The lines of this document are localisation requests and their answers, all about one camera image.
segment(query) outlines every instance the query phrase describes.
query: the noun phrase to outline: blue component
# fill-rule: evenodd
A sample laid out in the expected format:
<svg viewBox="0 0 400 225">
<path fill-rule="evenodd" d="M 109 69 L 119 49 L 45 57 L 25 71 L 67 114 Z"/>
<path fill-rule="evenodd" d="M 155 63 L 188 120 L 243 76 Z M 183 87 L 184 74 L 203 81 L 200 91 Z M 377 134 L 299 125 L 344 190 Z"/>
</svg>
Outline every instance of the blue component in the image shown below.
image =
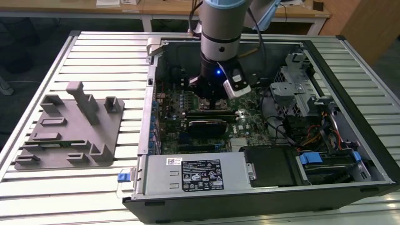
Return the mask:
<svg viewBox="0 0 400 225">
<path fill-rule="evenodd" d="M 359 163 L 359 162 L 361 161 L 360 153 L 359 153 L 357 151 L 353 151 L 353 152 L 352 152 L 352 155 L 353 155 L 353 157 L 355 157 L 356 162 Z"/>
<path fill-rule="evenodd" d="M 308 164 L 308 163 L 321 163 L 323 159 L 320 157 L 320 154 L 317 152 L 305 152 L 300 156 L 300 161 L 301 164 Z"/>
<path fill-rule="evenodd" d="M 299 158 L 300 158 L 301 164 L 305 165 L 305 164 L 308 163 L 308 162 L 307 162 L 305 156 L 304 156 L 304 155 L 300 155 Z"/>
<path fill-rule="evenodd" d="M 131 173 L 119 174 L 119 183 L 131 182 Z"/>
<path fill-rule="evenodd" d="M 276 12 L 279 5 L 280 5 L 280 0 L 275 0 L 269 3 L 269 8 L 265 11 L 264 16 L 261 17 L 261 19 L 259 20 L 259 23 L 257 23 L 260 30 L 267 30 L 267 28 L 269 27 L 271 20 L 275 16 L 275 12 Z"/>
<path fill-rule="evenodd" d="M 220 150 L 220 147 L 223 146 L 223 144 L 215 144 L 215 150 Z"/>
<path fill-rule="evenodd" d="M 231 9 L 245 3 L 245 0 L 205 0 L 205 3 L 219 9 Z"/>
</svg>

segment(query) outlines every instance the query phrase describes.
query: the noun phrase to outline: warning label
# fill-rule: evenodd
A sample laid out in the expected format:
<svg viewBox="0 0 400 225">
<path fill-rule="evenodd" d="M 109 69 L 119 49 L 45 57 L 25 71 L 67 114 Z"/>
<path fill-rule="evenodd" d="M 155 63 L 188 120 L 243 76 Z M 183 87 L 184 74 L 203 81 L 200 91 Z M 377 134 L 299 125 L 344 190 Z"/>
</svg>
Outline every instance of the warning label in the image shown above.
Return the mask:
<svg viewBox="0 0 400 225">
<path fill-rule="evenodd" d="M 181 162 L 181 189 L 185 192 L 224 189 L 219 159 Z"/>
</svg>

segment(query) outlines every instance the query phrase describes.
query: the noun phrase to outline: motherboard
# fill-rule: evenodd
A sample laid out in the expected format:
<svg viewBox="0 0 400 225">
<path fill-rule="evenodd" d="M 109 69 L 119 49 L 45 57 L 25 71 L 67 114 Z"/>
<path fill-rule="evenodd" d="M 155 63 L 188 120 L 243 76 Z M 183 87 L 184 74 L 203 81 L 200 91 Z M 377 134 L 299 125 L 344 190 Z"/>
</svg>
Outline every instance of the motherboard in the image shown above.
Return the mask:
<svg viewBox="0 0 400 225">
<path fill-rule="evenodd" d="M 208 100 L 172 85 L 157 94 L 157 102 L 161 154 L 231 152 L 245 145 L 271 144 L 255 90 L 240 98 L 217 101 L 211 110 Z"/>
</svg>

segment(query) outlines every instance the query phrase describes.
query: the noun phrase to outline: aluminum slotted table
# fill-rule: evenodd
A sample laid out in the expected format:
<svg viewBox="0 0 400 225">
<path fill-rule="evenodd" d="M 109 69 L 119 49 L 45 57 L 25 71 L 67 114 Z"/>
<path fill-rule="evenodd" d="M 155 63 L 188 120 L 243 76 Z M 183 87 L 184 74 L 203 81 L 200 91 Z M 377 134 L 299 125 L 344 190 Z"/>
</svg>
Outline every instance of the aluminum slotted table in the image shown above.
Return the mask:
<svg viewBox="0 0 400 225">
<path fill-rule="evenodd" d="M 243 35 L 256 39 L 255 35 Z M 184 38 L 183 33 L 73 32 L 39 87 L 16 129 L 0 153 L 0 220 L 11 224 L 139 225 L 141 222 L 117 198 L 116 175 L 136 165 L 144 94 L 149 72 L 148 39 Z M 345 40 L 329 36 L 265 35 L 265 39 L 309 39 L 321 53 L 341 85 L 387 146 L 400 160 L 400 101 Z M 316 76 L 321 89 L 323 80 Z M 28 139 L 45 94 L 67 94 L 68 81 L 83 81 L 95 98 L 116 96 L 125 102 L 115 162 L 87 169 L 16 171 L 13 159 Z M 123 195 L 132 192 L 121 185 Z M 261 217 L 239 217 L 185 224 L 399 224 L 400 194 L 372 197 L 324 212 L 304 212 Z"/>
</svg>

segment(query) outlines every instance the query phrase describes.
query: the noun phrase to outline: blue latch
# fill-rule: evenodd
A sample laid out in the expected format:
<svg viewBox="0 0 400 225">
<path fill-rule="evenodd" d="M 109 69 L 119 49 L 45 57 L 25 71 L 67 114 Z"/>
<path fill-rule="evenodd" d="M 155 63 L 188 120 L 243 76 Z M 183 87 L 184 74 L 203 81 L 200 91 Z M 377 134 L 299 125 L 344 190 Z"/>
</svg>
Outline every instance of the blue latch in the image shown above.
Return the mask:
<svg viewBox="0 0 400 225">
<path fill-rule="evenodd" d="M 131 173 L 119 173 L 119 183 L 131 182 Z"/>
<path fill-rule="evenodd" d="M 320 154 L 317 152 L 305 152 L 300 156 L 300 162 L 301 164 L 308 164 L 308 163 L 321 163 L 323 159 L 320 157 Z"/>
<path fill-rule="evenodd" d="M 353 151 L 353 152 L 352 152 L 352 155 L 353 155 L 353 157 L 355 157 L 356 162 L 360 162 L 360 161 L 361 161 L 360 153 L 359 153 L 357 151 Z"/>
</svg>

